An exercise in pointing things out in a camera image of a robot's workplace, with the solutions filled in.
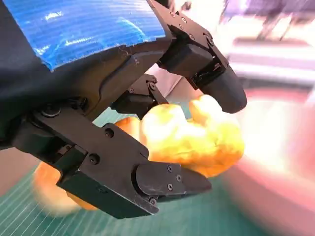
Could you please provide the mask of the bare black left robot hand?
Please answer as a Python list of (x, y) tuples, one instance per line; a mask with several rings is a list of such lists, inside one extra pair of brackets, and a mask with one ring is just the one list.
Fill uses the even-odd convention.
[(56, 168), (57, 186), (117, 219), (153, 215), (158, 201), (211, 189), (112, 123), (107, 108), (142, 118), (166, 99), (147, 70), (187, 78), (233, 114), (246, 94), (211, 34), (172, 0), (3, 0), (0, 147)]

